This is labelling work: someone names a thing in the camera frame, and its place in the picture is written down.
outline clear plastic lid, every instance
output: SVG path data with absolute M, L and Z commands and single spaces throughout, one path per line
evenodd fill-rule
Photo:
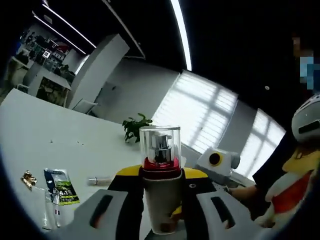
M 172 171 L 181 167 L 179 126 L 140 128 L 142 167 L 148 171 Z

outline black ceiling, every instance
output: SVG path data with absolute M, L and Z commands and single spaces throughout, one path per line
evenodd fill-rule
M 242 1 L 180 0 L 192 72 L 233 90 L 285 128 L 303 99 L 305 86 L 295 73 L 293 5 Z M 186 69 L 178 24 L 170 0 L 111 0 L 110 5 L 140 44 L 146 62 L 175 71 Z M 128 56 L 142 55 L 102 0 L 51 0 L 49 6 L 98 45 L 119 33 Z M 90 54 L 94 48 L 63 21 L 39 5 L 35 13 Z

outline ceiling light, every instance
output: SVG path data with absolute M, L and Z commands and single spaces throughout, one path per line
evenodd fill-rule
M 186 31 L 184 18 L 182 16 L 179 0 L 171 0 L 171 4 L 172 4 L 172 7 L 173 7 L 173 11 L 174 11 L 174 15 L 175 15 L 176 21 L 178 22 L 178 27 L 179 27 L 180 36 L 181 36 L 181 40 L 182 40 L 183 51 L 184 51 L 186 69 L 191 71 L 192 70 L 191 57 L 190 57 L 190 50 L 189 50 L 189 44 L 188 44 L 188 38 L 187 38 L 187 31 Z
M 42 4 L 42 6 L 44 6 L 46 9 L 48 9 L 51 13 L 53 13 L 54 15 L 56 15 L 58 18 L 60 18 L 62 21 L 64 21 L 70 28 L 72 28 L 73 30 L 75 30 L 81 37 L 83 37 L 88 43 L 90 43 L 95 49 L 97 48 L 91 41 L 89 41 L 89 39 L 87 39 L 85 36 L 83 36 L 77 29 L 74 28 L 74 26 L 72 26 L 70 23 L 68 23 L 66 20 L 64 20 L 58 13 L 56 13 L 55 11 L 53 11 L 50 7 L 48 7 L 46 4 Z
M 44 25 L 46 25 L 48 28 L 50 28 L 52 31 L 54 31 L 56 34 L 58 34 L 60 37 L 68 41 L 72 46 L 74 46 L 76 49 L 78 49 L 80 52 L 82 52 L 84 55 L 87 55 L 84 51 L 82 51 L 80 48 L 78 48 L 76 45 L 74 45 L 69 39 L 67 39 L 65 36 L 63 36 L 61 33 L 53 29 L 49 24 L 41 20 L 38 16 L 33 15 L 36 19 L 38 19 L 40 22 L 42 22 Z

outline white robot part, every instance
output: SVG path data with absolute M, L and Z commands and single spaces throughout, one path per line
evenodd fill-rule
M 291 128 L 295 139 L 300 143 L 320 138 L 320 93 L 298 108 L 293 115 Z
M 209 147 L 196 162 L 196 169 L 206 173 L 214 182 L 225 185 L 240 163 L 240 154 Z

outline potted plant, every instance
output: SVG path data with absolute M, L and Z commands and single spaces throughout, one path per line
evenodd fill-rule
M 147 119 L 145 115 L 142 113 L 138 113 L 140 117 L 142 117 L 142 120 L 137 121 L 133 119 L 132 117 L 129 117 L 129 121 L 124 120 L 122 123 L 122 126 L 124 127 L 124 130 L 126 131 L 124 140 L 127 142 L 129 139 L 136 137 L 135 143 L 140 142 L 140 134 L 139 129 L 144 126 L 149 126 L 152 123 L 151 119 Z

